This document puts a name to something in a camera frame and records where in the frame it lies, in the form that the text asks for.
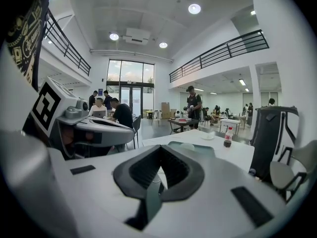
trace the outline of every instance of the white shirt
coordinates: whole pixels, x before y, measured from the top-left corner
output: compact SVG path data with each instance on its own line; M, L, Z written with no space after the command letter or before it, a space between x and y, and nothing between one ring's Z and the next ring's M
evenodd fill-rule
M101 105L100 108L97 105L93 105L91 107L88 115L92 116L94 111L105 111L106 112L106 116L107 116L107 108L104 105Z

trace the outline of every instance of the black and white logo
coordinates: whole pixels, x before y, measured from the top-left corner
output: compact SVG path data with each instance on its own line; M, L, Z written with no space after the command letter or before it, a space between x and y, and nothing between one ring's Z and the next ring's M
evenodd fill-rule
M63 86L61 83L55 81L55 80L52 80L55 85L57 85L59 87L59 89L61 89L65 94L67 94L68 96L70 97L73 97L73 98L76 98L75 95L73 95L65 86Z
M41 88L40 96L37 99L34 107L33 114L40 121L42 126L48 130L52 121L53 115L60 102L60 97L56 92L45 83Z

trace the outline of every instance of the bottle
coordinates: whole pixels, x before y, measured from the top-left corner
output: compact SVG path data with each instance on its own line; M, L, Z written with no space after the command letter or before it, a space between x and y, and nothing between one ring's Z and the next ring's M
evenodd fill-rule
M225 136L224 136L224 143L223 143L223 145L224 145L225 147L230 147L230 146L231 146L232 136L233 136L232 127L229 127L229 128L228 128L228 131L226 132L226 134L225 134Z

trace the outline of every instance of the man in white shirt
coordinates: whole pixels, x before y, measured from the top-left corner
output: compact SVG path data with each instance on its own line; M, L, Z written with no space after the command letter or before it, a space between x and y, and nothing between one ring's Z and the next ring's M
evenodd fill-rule
M94 111L105 111L107 116L107 108L103 105L103 99L97 98L96 104L93 105L89 111L89 116L92 116Z

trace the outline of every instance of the balcony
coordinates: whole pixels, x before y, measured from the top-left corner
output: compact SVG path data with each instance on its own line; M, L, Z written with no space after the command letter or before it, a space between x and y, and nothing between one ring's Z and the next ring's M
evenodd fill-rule
M45 39L50 44L54 44L64 57L67 57L79 70L89 76L90 65L71 44L49 9L48 14L50 19L47 21Z
M269 46L261 29L241 35L222 43L185 63L183 66L169 74L169 82L173 82L215 63L268 48Z

